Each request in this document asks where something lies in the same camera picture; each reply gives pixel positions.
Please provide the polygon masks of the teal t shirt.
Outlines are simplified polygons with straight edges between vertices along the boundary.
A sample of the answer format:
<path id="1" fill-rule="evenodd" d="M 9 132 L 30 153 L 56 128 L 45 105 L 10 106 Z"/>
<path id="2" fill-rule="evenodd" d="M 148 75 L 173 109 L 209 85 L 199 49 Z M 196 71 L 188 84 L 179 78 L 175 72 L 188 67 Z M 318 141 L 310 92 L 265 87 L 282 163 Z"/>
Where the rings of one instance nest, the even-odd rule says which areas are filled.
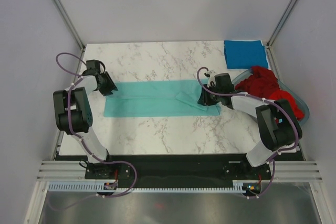
<path id="1" fill-rule="evenodd" d="M 197 80 L 119 82 L 106 97 L 104 117 L 143 118 L 219 116 L 219 105 L 198 104 L 203 90 Z"/>

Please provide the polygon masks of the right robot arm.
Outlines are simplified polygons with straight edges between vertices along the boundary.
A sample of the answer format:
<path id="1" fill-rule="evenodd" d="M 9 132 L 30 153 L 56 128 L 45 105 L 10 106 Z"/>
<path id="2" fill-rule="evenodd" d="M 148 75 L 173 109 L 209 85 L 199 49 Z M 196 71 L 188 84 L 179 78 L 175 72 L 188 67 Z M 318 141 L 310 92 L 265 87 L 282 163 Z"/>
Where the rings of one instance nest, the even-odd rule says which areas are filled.
<path id="1" fill-rule="evenodd" d="M 267 100 L 247 92 L 220 94 L 202 85 L 198 103 L 221 103 L 233 110 L 244 112 L 257 119 L 260 141 L 246 154 L 240 166 L 241 174 L 248 179 L 259 173 L 259 166 L 269 163 L 283 151 L 294 149 L 302 138 L 301 126 L 286 99 Z"/>

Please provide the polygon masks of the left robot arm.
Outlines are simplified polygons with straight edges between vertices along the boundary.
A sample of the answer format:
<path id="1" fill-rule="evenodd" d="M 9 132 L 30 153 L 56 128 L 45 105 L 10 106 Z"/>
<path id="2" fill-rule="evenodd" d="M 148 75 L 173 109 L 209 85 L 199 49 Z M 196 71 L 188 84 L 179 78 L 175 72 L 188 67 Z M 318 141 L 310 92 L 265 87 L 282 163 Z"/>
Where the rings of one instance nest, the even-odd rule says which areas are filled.
<path id="1" fill-rule="evenodd" d="M 112 95 L 117 89 L 105 71 L 80 76 L 70 87 L 53 93 L 58 130 L 70 135 L 79 143 L 90 163 L 99 163 L 97 173 L 103 178 L 111 178 L 114 175 L 115 165 L 107 161 L 109 153 L 93 130 L 93 114 L 88 96 L 98 91 L 105 97 Z"/>

